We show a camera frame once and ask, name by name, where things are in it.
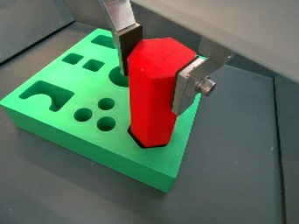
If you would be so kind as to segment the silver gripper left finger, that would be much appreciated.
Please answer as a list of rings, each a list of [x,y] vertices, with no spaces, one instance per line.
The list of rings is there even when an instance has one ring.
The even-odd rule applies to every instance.
[[[112,31],[120,72],[128,76],[127,59],[143,39],[143,26],[136,22],[129,0],[97,0]]]

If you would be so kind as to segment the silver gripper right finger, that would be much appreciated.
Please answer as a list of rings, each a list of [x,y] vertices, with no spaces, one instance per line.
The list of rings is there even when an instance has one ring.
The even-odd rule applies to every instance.
[[[172,95],[172,112],[179,116],[192,105],[196,94],[210,96],[216,87],[211,74],[232,59],[234,52],[202,37],[199,55],[177,71]]]

